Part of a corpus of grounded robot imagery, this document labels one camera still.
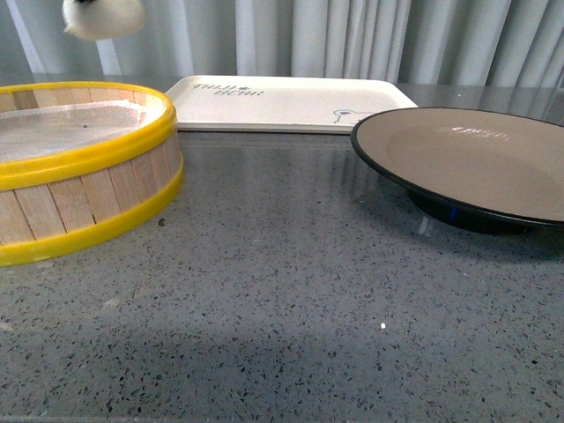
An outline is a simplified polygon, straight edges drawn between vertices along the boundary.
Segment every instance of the gray speckled countertop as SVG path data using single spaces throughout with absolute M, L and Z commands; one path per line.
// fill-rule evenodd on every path
M 423 232 L 348 137 L 181 142 L 155 218 L 0 268 L 0 421 L 562 418 L 561 230 Z

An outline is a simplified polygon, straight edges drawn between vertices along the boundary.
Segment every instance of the yellow rim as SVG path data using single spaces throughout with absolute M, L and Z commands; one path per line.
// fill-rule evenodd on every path
M 62 88 L 114 88 L 150 94 L 163 101 L 165 112 L 156 121 L 139 130 L 100 144 L 49 156 L 0 163 L 0 190 L 61 181 L 113 166 L 151 150 L 175 130 L 176 110 L 173 102 L 165 94 L 144 86 L 113 82 L 59 82 L 1 87 L 0 94 Z
M 163 190 L 122 214 L 67 234 L 0 246 L 0 266 L 38 262 L 63 256 L 124 234 L 164 209 L 180 191 L 183 176 L 182 161 L 180 169 Z

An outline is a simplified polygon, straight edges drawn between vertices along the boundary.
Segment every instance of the curtain fold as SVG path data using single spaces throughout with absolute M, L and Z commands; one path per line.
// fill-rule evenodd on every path
M 0 71 L 369 78 L 557 87 L 564 0 L 144 0 L 116 40 L 63 33 L 62 0 L 0 0 Z

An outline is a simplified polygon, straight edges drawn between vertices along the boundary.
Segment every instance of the wooden basket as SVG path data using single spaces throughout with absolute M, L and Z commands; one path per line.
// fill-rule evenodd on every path
M 24 160 L 0 157 L 0 266 L 116 237 L 159 212 L 180 190 L 176 112 L 163 93 L 102 82 L 15 85 L 0 88 L 0 113 L 109 100 L 161 108 L 162 115 L 95 145 Z

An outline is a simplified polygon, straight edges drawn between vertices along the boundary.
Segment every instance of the mesh cloth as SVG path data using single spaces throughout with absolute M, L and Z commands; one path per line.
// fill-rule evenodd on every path
M 67 152 L 120 137 L 162 115 L 128 100 L 0 113 L 0 162 Z

